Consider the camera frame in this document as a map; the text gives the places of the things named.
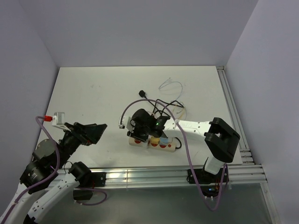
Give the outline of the white charger adapter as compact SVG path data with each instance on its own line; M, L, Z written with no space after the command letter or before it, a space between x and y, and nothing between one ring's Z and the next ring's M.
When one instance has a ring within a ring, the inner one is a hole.
M150 144L150 138L148 138L144 143L143 143L143 147L144 148L148 148Z

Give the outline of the yellow charger plug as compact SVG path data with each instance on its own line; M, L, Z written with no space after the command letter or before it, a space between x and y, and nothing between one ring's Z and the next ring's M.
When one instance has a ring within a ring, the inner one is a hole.
M152 136L150 138L150 142L151 142L151 144L158 145L159 144L159 138L155 138L155 137Z

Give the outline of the blue charger plug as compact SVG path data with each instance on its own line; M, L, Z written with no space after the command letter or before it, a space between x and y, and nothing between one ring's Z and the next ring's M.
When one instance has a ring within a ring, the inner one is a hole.
M159 144L160 145L168 145L169 139L168 138L159 138Z

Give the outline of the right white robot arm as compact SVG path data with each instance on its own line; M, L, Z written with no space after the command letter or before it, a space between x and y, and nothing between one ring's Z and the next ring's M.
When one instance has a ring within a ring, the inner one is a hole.
M225 163L232 163L240 135L223 119L194 122L173 119L169 116L156 118L146 110L139 109L131 117L123 116L119 128L128 130L127 136L146 142L155 138L181 138L183 140L204 141L211 152L202 170L203 179L214 181Z

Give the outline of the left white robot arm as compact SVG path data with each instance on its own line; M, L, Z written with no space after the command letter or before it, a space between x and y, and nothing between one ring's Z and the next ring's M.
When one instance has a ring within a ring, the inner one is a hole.
M77 148L97 144L107 128L106 124L82 125L78 122L53 123L52 126L63 130L63 138L56 142L48 131L45 132L48 138L32 153L33 160L26 166L17 191L0 218L2 224L37 224L68 192L75 188L90 190L96 183L91 170L79 161L73 163L64 177L46 191Z

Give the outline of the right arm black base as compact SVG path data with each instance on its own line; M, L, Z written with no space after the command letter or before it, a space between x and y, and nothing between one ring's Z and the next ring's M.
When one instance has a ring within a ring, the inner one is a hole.
M201 190L203 192L203 195L206 197L217 197L220 191L220 182L222 177L222 171L223 168L221 168L218 172L218 174L213 175L210 173L205 172L202 168L194 169L194 172L196 174L197 180L199 184L201 185ZM228 182L229 182L229 172L228 172L228 166L225 166L225 173L223 176L223 183L225 183L224 189L227 188ZM189 184L196 184L193 174L191 172L191 169L187 170L187 178L186 181Z

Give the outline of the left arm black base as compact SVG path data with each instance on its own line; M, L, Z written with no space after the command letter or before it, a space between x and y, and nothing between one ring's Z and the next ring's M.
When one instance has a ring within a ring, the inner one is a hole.
M106 172L91 172L87 178L80 182L79 187L73 191L73 199L76 203L85 206L94 206L103 203L107 199L107 193L100 188L105 187ZM89 202L95 193L101 193L104 197L97 203Z

